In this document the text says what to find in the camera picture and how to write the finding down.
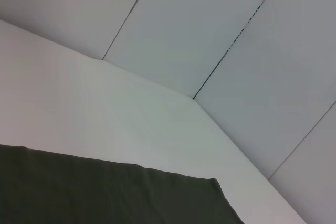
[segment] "cloth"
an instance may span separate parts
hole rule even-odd
[[[0,145],[0,223],[242,223],[216,179]]]

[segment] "ceiling panel seam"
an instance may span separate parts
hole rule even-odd
[[[117,34],[115,35],[115,37],[114,37],[113,41],[111,42],[111,44],[110,44],[109,48],[107,49],[106,53],[104,54],[104,56],[103,56],[102,60],[103,60],[103,59],[105,58],[105,56],[107,55],[107,53],[108,53],[108,51],[110,50],[110,48],[111,48],[111,46],[112,46],[113,42],[116,40],[116,38],[117,38],[117,36],[118,36],[119,32],[121,31],[121,29],[122,29],[123,25],[125,24],[126,20],[128,19],[129,15],[130,15],[130,14],[131,14],[131,12],[133,11],[133,9],[134,9],[134,8],[135,8],[135,6],[137,5],[137,3],[138,3],[138,0],[136,0],[136,1],[134,2],[134,5],[132,6],[132,8],[131,8],[130,12],[129,12],[129,13],[127,14],[127,16],[126,16],[126,19],[124,20],[124,22],[123,22],[123,23],[122,23],[122,25],[120,26],[120,28],[119,28],[119,30],[118,30],[118,32],[117,32]]]
[[[212,74],[214,73],[214,71],[216,70],[216,68],[218,67],[218,65],[221,63],[221,61],[224,59],[224,57],[227,55],[227,53],[231,50],[232,46],[236,43],[236,41],[238,40],[238,38],[241,36],[241,34],[243,33],[243,31],[246,29],[246,27],[248,26],[248,24],[250,23],[250,21],[252,20],[252,18],[256,15],[256,13],[259,11],[259,9],[261,8],[261,6],[264,4],[266,0],[262,0],[261,4],[258,6],[258,8],[256,9],[256,11],[253,13],[252,17],[249,19],[249,21],[246,23],[246,25],[243,27],[243,29],[240,31],[240,33],[238,34],[238,36],[235,38],[235,40],[232,42],[232,44],[230,45],[229,49],[224,53],[224,55],[222,56],[222,58],[219,60],[219,62],[217,63],[217,65],[215,66],[215,68],[212,70],[212,72],[210,73],[210,75],[208,76],[208,78],[206,78],[205,82],[202,84],[202,86],[200,87],[200,89],[198,90],[198,92],[196,93],[196,95],[194,96],[194,100],[196,98],[196,96],[198,95],[198,93],[201,91],[201,89],[203,88],[203,86],[205,85],[205,83],[209,80],[209,78],[212,76]]]
[[[293,151],[291,151],[291,153],[289,153],[289,155],[285,158],[284,161],[282,161],[282,163],[278,166],[278,168],[276,168],[276,170],[272,173],[272,175],[268,178],[268,181],[270,181],[270,179],[273,177],[273,175],[277,172],[277,170],[284,164],[284,162],[289,158],[290,155],[293,154],[293,152],[299,147],[299,145],[306,139],[306,137],[310,134],[310,132],[312,132],[312,130],[316,127],[316,125],[319,124],[319,122],[322,120],[322,118],[324,118],[324,116],[329,112],[329,110],[331,110],[331,108],[336,104],[336,101],[334,101],[334,103],[330,106],[330,108],[328,108],[328,110],[325,112],[325,114],[323,114],[323,116],[317,121],[317,123],[311,128],[311,130],[304,136],[304,138],[300,141],[300,143],[298,143],[298,145],[294,148]]]

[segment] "dark green fabric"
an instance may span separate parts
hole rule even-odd
[[[0,145],[0,223],[242,223],[216,179]]]

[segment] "white wall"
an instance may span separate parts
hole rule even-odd
[[[193,97],[262,0],[139,0],[106,61]]]
[[[216,178],[246,224],[303,224],[189,97],[0,21],[0,144]]]
[[[333,106],[270,180],[308,224],[335,223],[335,152]]]
[[[334,0],[266,0],[196,101],[268,178],[336,100]]]
[[[102,59],[136,0],[0,0],[0,19]]]

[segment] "ceiling panel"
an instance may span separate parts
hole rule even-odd
[[[262,0],[139,0],[106,61],[194,96]]]
[[[0,18],[102,59],[136,0],[0,0]]]
[[[309,224],[336,220],[335,122],[333,106],[270,179]]]
[[[269,177],[336,100],[334,0],[266,0],[196,97]]]

